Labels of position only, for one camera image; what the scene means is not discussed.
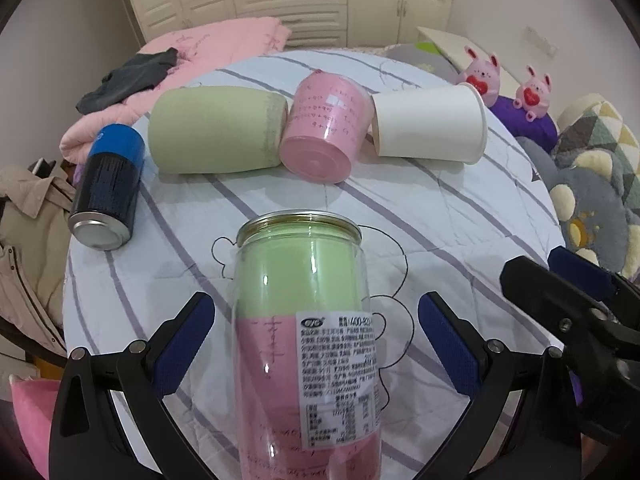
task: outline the blue cap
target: blue cap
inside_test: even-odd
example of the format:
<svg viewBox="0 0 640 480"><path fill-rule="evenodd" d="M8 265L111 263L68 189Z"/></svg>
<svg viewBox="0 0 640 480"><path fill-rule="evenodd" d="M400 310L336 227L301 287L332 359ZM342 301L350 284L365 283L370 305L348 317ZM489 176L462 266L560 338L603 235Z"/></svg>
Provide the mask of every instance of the blue cap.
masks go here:
<svg viewBox="0 0 640 480"><path fill-rule="evenodd" d="M140 134L126 124L108 124L98 132L89 157L98 153L115 153L128 158L131 163L142 170L145 158L145 141Z"/></svg>

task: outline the bolt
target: bolt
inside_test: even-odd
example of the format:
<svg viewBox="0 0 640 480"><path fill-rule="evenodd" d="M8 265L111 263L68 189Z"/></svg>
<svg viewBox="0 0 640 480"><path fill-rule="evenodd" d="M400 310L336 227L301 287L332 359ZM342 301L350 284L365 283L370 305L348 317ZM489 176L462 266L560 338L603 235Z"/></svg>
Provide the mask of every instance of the bolt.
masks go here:
<svg viewBox="0 0 640 480"><path fill-rule="evenodd" d="M558 328L560 329L560 332L569 332L569 330L571 330L571 325L574 324L568 317L563 317L560 320L560 324L558 325Z"/></svg>
<svg viewBox="0 0 640 480"><path fill-rule="evenodd" d="M502 341L498 341L497 339L489 339L486 345L488 349L494 354L499 354L504 350L504 343Z"/></svg>
<svg viewBox="0 0 640 480"><path fill-rule="evenodd" d="M626 361L623 361L622 359L618 359L616 361L616 368L620 372L620 375L622 375L622 377L625 378L627 381L631 379L631 375L629 374L629 365L626 363Z"/></svg>
<svg viewBox="0 0 640 480"><path fill-rule="evenodd" d="M74 361L79 361L84 357L85 354L86 354L86 349L82 347L74 348L74 350L71 352L71 358Z"/></svg>
<svg viewBox="0 0 640 480"><path fill-rule="evenodd" d="M607 320L607 314L605 314L599 308L592 308L591 309L591 313L601 321L606 321Z"/></svg>
<svg viewBox="0 0 640 480"><path fill-rule="evenodd" d="M549 355L553 359L559 359L562 357L562 350L559 349L557 346L550 346L548 350L549 350Z"/></svg>
<svg viewBox="0 0 640 480"><path fill-rule="evenodd" d="M139 354L146 348L146 341L137 339L129 345L129 352L132 354Z"/></svg>

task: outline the white wall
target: white wall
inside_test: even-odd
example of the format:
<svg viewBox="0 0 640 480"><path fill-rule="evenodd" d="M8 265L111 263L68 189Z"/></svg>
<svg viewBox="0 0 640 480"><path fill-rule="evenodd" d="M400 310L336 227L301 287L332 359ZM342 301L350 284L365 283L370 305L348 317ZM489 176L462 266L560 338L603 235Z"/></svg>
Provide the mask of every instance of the white wall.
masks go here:
<svg viewBox="0 0 640 480"><path fill-rule="evenodd" d="M553 60L523 42L526 25L559 48ZM599 92L640 136L640 48L610 0L453 0L447 30L495 51L516 79L527 63L549 72L553 116Z"/></svg>
<svg viewBox="0 0 640 480"><path fill-rule="evenodd" d="M0 167L62 160L78 99L137 49L122 0L23 0L0 32Z"/></svg>

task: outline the metal jar rim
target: metal jar rim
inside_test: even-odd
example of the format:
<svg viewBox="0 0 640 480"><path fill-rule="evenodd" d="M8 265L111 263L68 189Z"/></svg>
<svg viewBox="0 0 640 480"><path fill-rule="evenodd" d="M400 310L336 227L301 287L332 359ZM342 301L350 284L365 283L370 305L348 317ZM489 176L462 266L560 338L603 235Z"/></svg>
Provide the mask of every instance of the metal jar rim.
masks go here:
<svg viewBox="0 0 640 480"><path fill-rule="evenodd" d="M329 211L316 211L313 209L286 209L284 211L275 211L266 215L258 216L245 223L238 231L236 243L238 247L242 247L247 239L263 229L278 224L295 223L295 222L315 222L325 225L333 225L339 227L350 234L357 244L362 241L362 232L360 228L347 217L331 213Z"/></svg>

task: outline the round table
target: round table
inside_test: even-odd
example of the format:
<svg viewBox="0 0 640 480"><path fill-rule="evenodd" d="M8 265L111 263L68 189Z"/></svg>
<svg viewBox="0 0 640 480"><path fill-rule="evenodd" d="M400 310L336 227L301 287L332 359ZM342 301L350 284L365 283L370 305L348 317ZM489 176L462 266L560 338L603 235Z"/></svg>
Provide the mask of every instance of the round table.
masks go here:
<svg viewBox="0 0 640 480"><path fill-rule="evenodd" d="M190 86L248 86L291 98L316 68L348 76L369 92L447 84L394 60L323 50L255 57ZM438 291L484 338L499 338L512 350L540 352L550 341L502 297L498 276L505 261L520 254L544 262L563 244L561 232L529 159L495 116L487 115L489 139L475 165L379 158L366 141L351 177L336 186L304 182L283 166L226 175L158 175L147 150L130 242L107 253L71 242L64 296L67 349L122 351L134 339L149 338L195 291L210 294L214 326L180 389L164 402L215 474L238 480L230 357L235 247L228 240L247 219L274 210L337 212L362 226L370 294L376 296L372 309L387 320L378 365L397 362L382 371L389 392L382 411L382 478L411 479L468 401L453 389L417 324L421 295ZM147 125L148 116L134 125L145 139ZM115 394L115 399L138 459L155 468L124 398Z"/></svg>

